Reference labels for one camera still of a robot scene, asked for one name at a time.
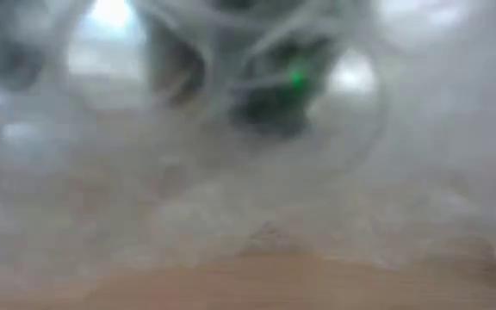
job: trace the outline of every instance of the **light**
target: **light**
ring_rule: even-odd
[[[133,10],[126,0],[97,0],[88,17],[100,27],[122,30],[133,20]]]
[[[307,77],[301,70],[295,70],[290,73],[290,84],[297,90],[306,85]]]
[[[403,47],[442,39],[468,20],[481,0],[375,0],[381,31]]]
[[[366,57],[348,51],[334,66],[328,87],[332,92],[367,95],[376,89],[375,72]]]

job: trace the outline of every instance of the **green light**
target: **green light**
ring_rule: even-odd
[[[305,86],[307,81],[307,77],[304,74],[304,72],[300,70],[294,70],[290,73],[290,83],[292,86],[294,86],[297,89],[302,88]]]

